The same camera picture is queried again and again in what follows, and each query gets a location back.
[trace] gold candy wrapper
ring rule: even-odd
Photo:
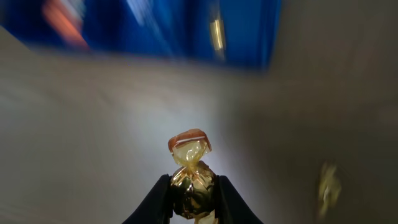
[[[169,150],[175,163],[182,166],[175,171],[170,183],[174,212],[186,219],[194,218],[195,223],[218,223],[213,211],[216,174],[200,161],[204,154],[211,152],[207,135],[191,129],[171,138]]]

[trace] transparent wrapper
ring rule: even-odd
[[[194,218],[195,223],[218,223],[214,218],[216,174],[200,161],[211,152],[206,134],[199,129],[181,133],[170,139],[169,149],[174,161],[182,166],[170,183],[174,212],[186,219]]]

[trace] gold foil wrapper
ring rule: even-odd
[[[211,151],[206,134],[191,129],[169,141],[169,149],[175,162],[182,167],[175,171],[170,190],[173,209],[177,215],[195,219],[195,223],[215,209],[214,184],[216,174],[200,158]],[[206,223],[217,223],[210,219]]]

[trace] shiny foil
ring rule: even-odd
[[[169,149],[175,162],[182,166],[170,183],[174,212],[199,223],[215,209],[216,174],[200,161],[211,151],[210,142],[203,131],[191,129],[170,139]]]

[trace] table surface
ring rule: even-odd
[[[0,30],[0,223],[121,223],[190,128],[264,223],[315,223],[325,159],[343,186],[325,223],[397,223],[397,6],[284,1],[266,75],[29,50]]]

